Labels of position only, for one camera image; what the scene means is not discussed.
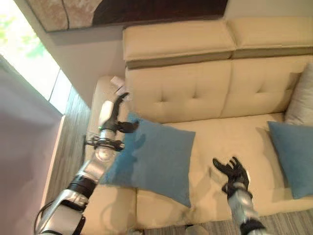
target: cream sofa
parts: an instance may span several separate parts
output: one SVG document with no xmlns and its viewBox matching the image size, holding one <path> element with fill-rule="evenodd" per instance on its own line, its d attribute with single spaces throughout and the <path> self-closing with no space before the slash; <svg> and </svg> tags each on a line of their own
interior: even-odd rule
<svg viewBox="0 0 313 235">
<path fill-rule="evenodd" d="M 213 158 L 240 159 L 250 172 L 249 190 L 260 215 L 313 207 L 312 196 L 293 200 L 267 125 L 284 120 L 299 75 L 313 61 L 313 18 L 133 26 L 124 30 L 124 58 L 131 101 L 123 104 L 120 118 L 132 110 L 196 132 L 189 171 L 192 208 L 150 191 L 100 185 L 90 198 L 82 234 L 230 219 L 221 192 L 226 177 L 213 167 Z M 100 78 L 95 88 L 91 132 L 97 132 L 102 103 L 114 99 L 111 78 Z"/>
</svg>

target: sofa armrest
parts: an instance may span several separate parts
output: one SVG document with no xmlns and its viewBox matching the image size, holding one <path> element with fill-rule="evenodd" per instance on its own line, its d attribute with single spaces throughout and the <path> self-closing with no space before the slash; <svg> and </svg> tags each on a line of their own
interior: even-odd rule
<svg viewBox="0 0 313 235">
<path fill-rule="evenodd" d="M 98 133 L 98 120 L 102 104 L 116 99 L 116 86 L 111 83 L 113 76 L 101 77 L 95 87 L 88 131 Z M 125 121 L 128 114 L 126 103 L 120 106 L 119 120 Z M 116 139 L 122 140 L 122 133 Z M 93 154 L 93 147 L 87 146 L 86 160 Z M 114 186 L 98 185 L 89 199 L 84 212 L 86 223 L 83 235 L 125 234 L 136 223 L 136 190 Z"/>
<path fill-rule="evenodd" d="M 117 95 L 115 94 L 115 91 L 117 90 L 117 87 L 111 82 L 113 76 L 103 76 L 100 77 L 97 85 L 94 90 L 93 98 L 92 98 L 92 107 L 91 107 L 91 113 L 90 113 L 90 119 L 89 119 L 89 125 L 88 125 L 88 131 L 98 134 L 98 121 L 99 116 L 102 108 L 102 104 L 106 100 L 115 101 L 117 98 Z M 127 120 L 127 114 L 129 112 L 128 103 L 123 102 L 120 106 L 120 112 L 118 116 L 119 121 L 126 121 Z M 123 133 L 116 133 L 116 139 L 122 140 L 124 138 Z M 87 146 L 86 148 L 86 160 L 90 159 L 93 154 L 93 148 L 91 146 Z"/>
</svg>

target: wall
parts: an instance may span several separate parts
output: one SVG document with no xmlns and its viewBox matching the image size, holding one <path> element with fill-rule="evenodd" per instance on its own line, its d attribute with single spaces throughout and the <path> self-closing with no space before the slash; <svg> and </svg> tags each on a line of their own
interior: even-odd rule
<svg viewBox="0 0 313 235">
<path fill-rule="evenodd" d="M 46 33 L 26 0 L 15 0 L 44 46 L 67 75 L 82 99 L 91 106 L 94 86 L 106 74 L 123 76 L 122 27 Z"/>
<path fill-rule="evenodd" d="M 26 4 L 26 0 L 15 1 L 89 106 L 94 86 L 100 76 L 124 75 L 121 26 L 46 33 Z M 225 18 L 312 16 L 312 9 L 313 0 L 229 0 Z"/>
<path fill-rule="evenodd" d="M 1 234 L 33 234 L 62 115 L 0 61 Z"/>
</svg>

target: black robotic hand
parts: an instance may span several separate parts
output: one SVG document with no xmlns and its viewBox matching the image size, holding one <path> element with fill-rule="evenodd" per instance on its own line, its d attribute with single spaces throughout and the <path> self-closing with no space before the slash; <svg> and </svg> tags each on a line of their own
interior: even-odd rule
<svg viewBox="0 0 313 235">
<path fill-rule="evenodd" d="M 230 164 L 224 165 L 216 158 L 213 159 L 213 165 L 217 170 L 228 177 L 228 182 L 222 187 L 222 191 L 227 194 L 228 198 L 231 197 L 237 189 L 241 188 L 247 191 L 249 186 L 249 178 L 246 169 L 244 169 L 240 161 L 236 157 L 232 157 L 229 162 L 232 166 Z"/>
</svg>

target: blue pillow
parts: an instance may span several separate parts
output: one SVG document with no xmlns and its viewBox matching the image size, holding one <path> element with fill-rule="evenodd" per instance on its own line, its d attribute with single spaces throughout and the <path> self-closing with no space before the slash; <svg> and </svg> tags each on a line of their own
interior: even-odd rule
<svg viewBox="0 0 313 235">
<path fill-rule="evenodd" d="M 191 207 L 188 173 L 195 132 L 128 115 L 129 121 L 137 119 L 138 129 L 125 135 L 125 149 L 101 183 L 150 190 Z"/>
<path fill-rule="evenodd" d="M 268 122 L 294 199 L 313 194 L 313 127 Z"/>
</svg>

